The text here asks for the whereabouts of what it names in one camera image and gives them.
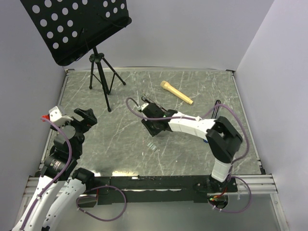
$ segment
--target tripod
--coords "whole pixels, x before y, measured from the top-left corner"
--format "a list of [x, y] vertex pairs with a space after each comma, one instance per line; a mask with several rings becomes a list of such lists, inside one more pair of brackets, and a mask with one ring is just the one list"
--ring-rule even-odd
[[[126, 83], [124, 82], [124, 80], [119, 76], [119, 74], [112, 68], [112, 66], [108, 63], [108, 61], [105, 59], [104, 57], [104, 54], [103, 53], [98, 53], [97, 52], [97, 49], [96, 47], [93, 47], [93, 52], [94, 54], [90, 55], [90, 62], [91, 62], [91, 74], [90, 74], [90, 86], [89, 88], [92, 89], [92, 81], [93, 81], [93, 76], [101, 83], [102, 87], [103, 87], [103, 91], [104, 91], [104, 95], [105, 95], [105, 99], [106, 99], [106, 103], [107, 103], [107, 109], [108, 109], [108, 112], [111, 112], [111, 108], [110, 108], [110, 105], [109, 105], [109, 101], [108, 101], [108, 96], [111, 92], [111, 88], [112, 88], [112, 85], [114, 83], [114, 79], [115, 79], [115, 76], [118, 77], [118, 79], [123, 83], [123, 85], [126, 85]], [[108, 85], [107, 85], [107, 81], [106, 81], [106, 78], [105, 78], [105, 74], [104, 74], [104, 71], [103, 71], [103, 67], [102, 67], [102, 64], [101, 64], [101, 60], [103, 60], [107, 66], [113, 71], [114, 75], [112, 77], [112, 81], [111, 81], [111, 85], [110, 85], [110, 89], [108, 88]], [[98, 74], [100, 76], [100, 79], [99, 80], [94, 74], [93, 74], [93, 69], [94, 69], [94, 63], [96, 63], [97, 65], [97, 69], [98, 69]]]

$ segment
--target white hole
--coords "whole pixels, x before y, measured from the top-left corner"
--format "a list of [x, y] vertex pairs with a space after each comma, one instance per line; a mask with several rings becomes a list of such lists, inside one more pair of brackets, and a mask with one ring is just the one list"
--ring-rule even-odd
[[54, 49], [58, 49], [58, 48], [59, 48], [59, 44], [58, 44], [57, 42], [55, 42], [55, 43], [52, 45], [52, 47], [53, 47]]
[[74, 38], [76, 38], [77, 35], [78, 35], [77, 32], [76, 32], [76, 31], [73, 31], [72, 36], [73, 36]]
[[58, 20], [58, 15], [56, 13], [53, 13], [51, 15], [52, 20], [57, 21]]
[[71, 27], [71, 26], [73, 25], [73, 21], [72, 21], [72, 20], [68, 20], [68, 21], [67, 21], [67, 25], [68, 25], [69, 27]]
[[46, 21], [45, 19], [42, 19], [42, 20], [40, 21], [40, 25], [41, 25], [42, 27], [47, 26], [47, 21]]
[[58, 26], [58, 31], [61, 33], [63, 31], [63, 26]]
[[62, 14], [67, 15], [68, 14], [68, 9], [67, 8], [63, 8], [62, 9]]
[[49, 32], [47, 33], [47, 38], [51, 39], [52, 37], [53, 37], [53, 33], [52, 33], [51, 31], [49, 31]]
[[46, 7], [51, 7], [51, 1], [50, 0], [45, 0], [45, 6]]
[[78, 9], [78, 4], [76, 2], [73, 3], [73, 9], [77, 10]]
[[34, 13], [39, 13], [39, 7], [37, 5], [32, 6], [32, 11]]
[[68, 37], [63, 37], [62, 41], [63, 41], [64, 43], [67, 43], [67, 42], [68, 42]]

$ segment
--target gray wall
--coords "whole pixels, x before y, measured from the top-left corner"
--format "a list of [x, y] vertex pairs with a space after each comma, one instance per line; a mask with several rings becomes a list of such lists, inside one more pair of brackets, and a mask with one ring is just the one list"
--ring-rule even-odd
[[307, 230], [308, 2], [275, 0], [235, 72], [291, 230]]
[[[98, 50], [115, 67], [236, 70], [272, 3], [127, 0], [132, 23], [101, 43]], [[69, 68], [90, 69], [89, 55]]]
[[27, 178], [38, 168], [48, 134], [40, 116], [55, 106], [64, 70], [53, 61], [19, 0], [0, 1], [0, 216], [10, 230]]

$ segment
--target gray marble tabletop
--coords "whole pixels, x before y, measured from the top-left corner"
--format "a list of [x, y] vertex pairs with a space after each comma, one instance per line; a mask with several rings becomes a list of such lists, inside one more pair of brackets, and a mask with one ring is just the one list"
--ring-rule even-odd
[[[219, 99], [236, 112], [250, 135], [231, 72], [135, 69], [119, 70], [118, 73], [126, 81], [126, 86], [115, 79], [111, 95], [108, 96], [111, 112], [107, 111], [102, 87], [96, 79], [93, 80], [93, 89], [89, 89], [90, 72], [68, 73], [61, 106], [69, 116], [74, 115], [73, 110], [77, 107], [92, 108], [98, 119], [98, 124], [85, 134], [83, 155], [77, 167], [102, 176], [211, 173], [214, 156], [208, 144], [198, 137], [179, 132], [163, 131], [152, 137], [141, 119], [127, 109], [127, 97], [143, 103], [141, 96], [146, 94], [166, 109], [175, 109], [191, 116], [204, 115]], [[110, 84], [113, 73], [105, 72], [105, 75]], [[189, 105], [162, 89], [160, 83], [163, 80], [190, 97], [193, 104]], [[221, 108], [218, 115], [227, 117], [243, 135], [227, 110]], [[149, 141], [157, 146], [155, 151], [147, 146]], [[245, 146], [243, 142], [236, 156], [243, 154]], [[251, 147], [248, 156], [235, 163], [233, 174], [260, 174], [256, 152]]]

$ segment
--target music stand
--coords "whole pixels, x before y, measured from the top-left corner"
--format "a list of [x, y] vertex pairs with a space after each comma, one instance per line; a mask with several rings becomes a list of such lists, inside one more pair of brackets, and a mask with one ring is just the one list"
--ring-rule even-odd
[[[107, 94], [111, 91], [115, 76], [124, 85], [125, 82], [106, 61], [104, 54], [97, 52], [96, 46], [131, 23], [126, 0], [21, 0], [21, 3], [58, 65], [67, 66], [93, 49], [94, 54], [90, 56], [90, 89], [96, 63], [110, 112]], [[110, 88], [101, 59], [114, 73]]]

